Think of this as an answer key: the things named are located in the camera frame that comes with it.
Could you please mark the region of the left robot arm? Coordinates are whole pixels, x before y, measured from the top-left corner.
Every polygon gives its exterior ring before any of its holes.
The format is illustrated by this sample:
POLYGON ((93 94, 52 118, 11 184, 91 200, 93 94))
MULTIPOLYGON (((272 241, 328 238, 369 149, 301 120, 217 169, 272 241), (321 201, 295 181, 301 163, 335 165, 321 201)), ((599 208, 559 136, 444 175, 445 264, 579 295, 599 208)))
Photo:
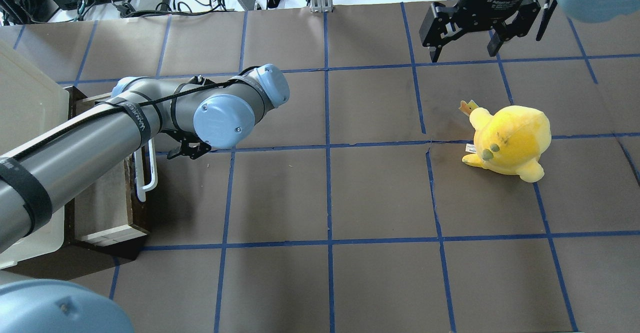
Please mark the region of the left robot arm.
MULTIPOLYGON (((169 159, 231 149, 270 110, 290 100, 274 64, 251 66, 227 81, 119 80, 110 98, 1 156, 1 249, 47 224, 53 213, 109 169, 164 133, 179 142, 169 159)), ((1 285, 3 333, 132 333, 112 299, 57 279, 1 285)))

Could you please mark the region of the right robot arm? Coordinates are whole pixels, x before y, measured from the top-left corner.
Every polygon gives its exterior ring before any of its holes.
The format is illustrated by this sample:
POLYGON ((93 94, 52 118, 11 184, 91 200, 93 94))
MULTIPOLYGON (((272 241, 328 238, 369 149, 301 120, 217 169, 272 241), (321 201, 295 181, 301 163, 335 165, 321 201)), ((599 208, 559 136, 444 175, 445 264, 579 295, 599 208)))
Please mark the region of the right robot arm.
POLYGON ((444 46, 469 33, 492 32, 487 53, 498 55, 503 44, 525 37, 539 17, 535 39, 540 41, 557 7, 571 19, 583 23, 603 23, 628 16, 639 9, 639 0, 457 0, 453 6, 434 2, 419 29, 430 60, 438 62, 444 46))

